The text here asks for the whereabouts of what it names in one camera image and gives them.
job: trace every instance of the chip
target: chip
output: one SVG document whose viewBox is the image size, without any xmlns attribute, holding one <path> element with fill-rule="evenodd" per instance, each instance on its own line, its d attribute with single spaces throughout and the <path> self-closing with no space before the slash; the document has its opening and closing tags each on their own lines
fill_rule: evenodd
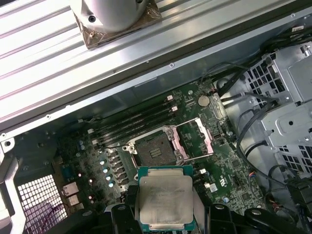
<svg viewBox="0 0 312 234">
<path fill-rule="evenodd" d="M 242 195 L 242 199 L 243 199 L 244 201 L 249 200 L 249 199 L 250 199 L 249 194 L 248 194 L 248 193 L 243 194 L 243 195 Z"/>
<path fill-rule="evenodd" d="M 240 163 L 238 160 L 232 161 L 233 168 L 239 167 Z"/>
</svg>

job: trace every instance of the screw hole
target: screw hole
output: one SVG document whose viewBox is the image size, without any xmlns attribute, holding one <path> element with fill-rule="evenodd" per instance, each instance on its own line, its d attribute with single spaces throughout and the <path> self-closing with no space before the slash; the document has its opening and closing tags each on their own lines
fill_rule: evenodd
<svg viewBox="0 0 312 234">
<path fill-rule="evenodd" d="M 96 21 L 96 17 L 95 16 L 89 16 L 88 20 L 90 23 L 94 23 Z"/>
</svg>

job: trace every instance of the silver cylinder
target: silver cylinder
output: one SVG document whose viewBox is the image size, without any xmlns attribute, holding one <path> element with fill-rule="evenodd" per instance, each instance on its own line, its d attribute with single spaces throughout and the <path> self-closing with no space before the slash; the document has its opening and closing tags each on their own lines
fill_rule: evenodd
<svg viewBox="0 0 312 234">
<path fill-rule="evenodd" d="M 116 33 L 139 20 L 147 0 L 71 0 L 70 5 L 85 27 L 101 33 Z"/>
</svg>

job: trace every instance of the green circuit board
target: green circuit board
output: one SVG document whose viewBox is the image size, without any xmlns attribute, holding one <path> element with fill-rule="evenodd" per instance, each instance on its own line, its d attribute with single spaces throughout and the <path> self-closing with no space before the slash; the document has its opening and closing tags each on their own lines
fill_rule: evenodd
<svg viewBox="0 0 312 234">
<path fill-rule="evenodd" d="M 81 191 L 80 202 L 83 203 L 84 207 L 97 207 L 97 210 L 102 211 L 107 205 L 121 202 L 128 186 L 137 183 L 135 180 L 137 170 L 133 163 L 134 158 L 131 157 L 129 152 L 124 151 L 122 148 L 105 150 L 104 147 L 95 147 L 94 140 L 97 141 L 97 146 L 99 142 L 101 142 L 100 145 L 102 146 L 123 145 L 130 139 L 161 126 L 175 126 L 200 118 L 203 126 L 208 129 L 214 154 L 188 163 L 193 164 L 194 173 L 200 176 L 202 188 L 207 196 L 213 203 L 226 203 L 227 206 L 239 214 L 243 214 L 245 209 L 251 207 L 264 208 L 263 203 L 254 197 L 250 191 L 247 177 L 250 172 L 249 168 L 236 155 L 236 149 L 233 146 L 235 136 L 232 135 L 231 126 L 220 98 L 212 90 L 213 86 L 209 81 L 204 83 L 195 81 L 101 121 L 90 123 L 84 129 L 72 133 L 70 136 L 60 138 L 60 154 L 64 165 L 70 167 L 69 171 L 72 172 L 67 173 L 69 175 L 67 181 L 77 181 Z M 98 140 L 99 134 L 96 135 L 95 133 L 99 129 L 106 131 L 113 129 L 114 126 L 118 128 L 123 119 L 133 118 L 136 113 L 144 112 L 149 106 L 155 105 L 155 103 L 159 103 L 169 96 L 173 98 L 171 106 L 177 108 L 172 118 L 164 118 L 163 121 L 157 122 L 157 117 L 154 117 L 149 120 L 151 122 L 150 127 L 142 131 L 128 135 L 125 134 L 126 131 L 122 131 L 119 135 L 114 133 L 111 138 L 106 138 L 103 141 Z M 189 158 L 203 156 L 208 153 L 204 135 L 195 121 L 178 126 L 177 130 L 180 143 Z M 111 167 L 109 159 L 111 154 L 117 154 L 115 156 L 119 157 L 119 161 L 122 162 L 124 172 L 127 175 L 127 183 L 119 184 L 116 182 L 112 188 L 108 186 L 109 181 L 105 179 L 107 174 L 103 173 L 103 168 Z M 105 161 L 104 165 L 100 165 L 101 160 Z M 77 179 L 77 173 L 82 173 L 85 176 Z M 94 179 L 92 185 L 88 183 L 89 178 Z M 114 173 L 112 173 L 112 180 L 118 181 L 117 175 Z M 261 197 L 261 190 L 255 180 L 252 181 L 252 186 L 255 195 Z M 88 199 L 90 194 L 96 197 L 92 203 Z"/>
</svg>

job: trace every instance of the motherboard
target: motherboard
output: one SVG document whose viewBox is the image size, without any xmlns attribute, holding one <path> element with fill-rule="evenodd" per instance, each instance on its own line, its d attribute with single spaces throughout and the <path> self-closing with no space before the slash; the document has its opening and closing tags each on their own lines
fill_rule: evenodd
<svg viewBox="0 0 312 234">
<path fill-rule="evenodd" d="M 138 167 L 191 164 L 196 189 L 213 203 L 241 215 L 264 208 L 255 180 L 250 191 L 251 171 L 237 156 L 235 139 L 211 82 L 194 81 L 61 137 L 63 194 L 74 210 L 103 212 L 124 201 Z"/>
</svg>

